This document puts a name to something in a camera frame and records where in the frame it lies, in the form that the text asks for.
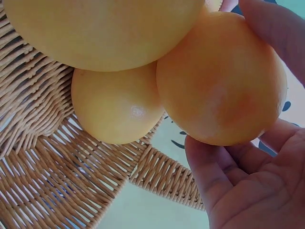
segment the wicker strand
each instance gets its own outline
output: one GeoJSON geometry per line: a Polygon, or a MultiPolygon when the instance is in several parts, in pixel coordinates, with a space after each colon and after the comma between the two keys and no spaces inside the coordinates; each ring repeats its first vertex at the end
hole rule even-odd
{"type": "Polygon", "coordinates": [[[191,171],[155,148],[143,153],[129,181],[172,201],[204,210],[191,171]]]}
{"type": "Polygon", "coordinates": [[[72,110],[73,68],[25,43],[0,12],[0,158],[51,135],[72,110]]]}

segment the citrus fruit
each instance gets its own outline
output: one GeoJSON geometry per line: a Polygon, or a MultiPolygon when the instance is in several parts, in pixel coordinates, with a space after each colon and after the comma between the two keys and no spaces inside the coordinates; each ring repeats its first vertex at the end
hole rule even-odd
{"type": "Polygon", "coordinates": [[[16,31],[72,67],[119,71],[156,61],[192,28],[202,0],[7,0],[16,31]]]}
{"type": "Polygon", "coordinates": [[[110,144],[138,140],[164,113],[156,85],[156,62],[111,73],[75,69],[71,96],[84,130],[110,144]]]}
{"type": "Polygon", "coordinates": [[[158,61],[169,116],[201,142],[229,146],[261,135],[278,118],[286,74],[275,51],[235,13],[203,13],[158,61]]]}

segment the dark leaf pattern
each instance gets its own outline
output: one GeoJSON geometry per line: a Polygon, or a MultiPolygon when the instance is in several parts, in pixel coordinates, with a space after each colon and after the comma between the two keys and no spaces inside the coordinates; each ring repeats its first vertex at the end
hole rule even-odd
{"type": "Polygon", "coordinates": [[[181,144],[179,144],[178,142],[176,142],[176,141],[174,141],[174,140],[172,140],[172,143],[173,143],[175,146],[179,147],[180,149],[185,149],[184,145],[181,145],[181,144]]]}
{"type": "Polygon", "coordinates": [[[283,107],[283,111],[287,111],[291,107],[291,102],[287,101],[283,107]]]}

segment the woven basket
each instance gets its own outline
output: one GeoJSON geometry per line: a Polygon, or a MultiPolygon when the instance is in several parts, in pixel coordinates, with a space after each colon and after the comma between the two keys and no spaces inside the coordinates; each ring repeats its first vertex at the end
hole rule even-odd
{"type": "Polygon", "coordinates": [[[0,220],[6,228],[93,228],[126,182],[203,210],[187,168],[144,138],[109,145],[73,113],[73,68],[27,44],[0,8],[0,220]]]}

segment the orange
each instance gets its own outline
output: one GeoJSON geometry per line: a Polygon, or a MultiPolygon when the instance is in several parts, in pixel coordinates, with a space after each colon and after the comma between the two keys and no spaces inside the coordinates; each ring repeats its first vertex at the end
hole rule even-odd
{"type": "Polygon", "coordinates": [[[156,62],[111,73],[75,69],[71,96],[81,126],[110,144],[138,140],[164,113],[156,85],[156,62]]]}
{"type": "Polygon", "coordinates": [[[229,146],[255,139],[278,118],[286,74],[275,51],[235,13],[203,13],[158,61],[165,110],[191,137],[229,146]]]}
{"type": "Polygon", "coordinates": [[[202,0],[6,0],[16,31],[39,51],[92,71],[156,61],[192,28],[202,0]]]}

